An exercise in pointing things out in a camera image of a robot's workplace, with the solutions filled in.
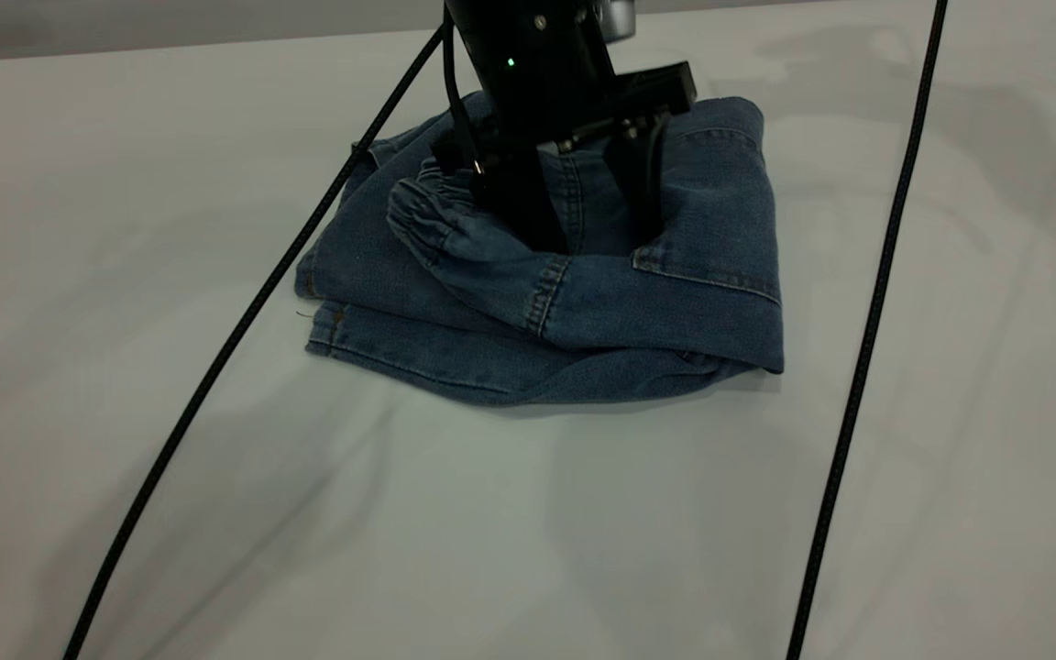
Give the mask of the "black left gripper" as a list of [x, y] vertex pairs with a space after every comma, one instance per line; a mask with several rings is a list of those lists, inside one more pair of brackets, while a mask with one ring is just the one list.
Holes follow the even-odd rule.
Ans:
[[[671, 116], [697, 91], [686, 62], [616, 72], [609, 45], [636, 33], [633, 1], [447, 1], [444, 79], [453, 122], [437, 139], [444, 171], [489, 171], [494, 208], [533, 251], [569, 254], [536, 147], [609, 138], [605, 164], [627, 204], [631, 246], [661, 234], [663, 143]], [[458, 95], [461, 39], [490, 118], [475, 122]]]

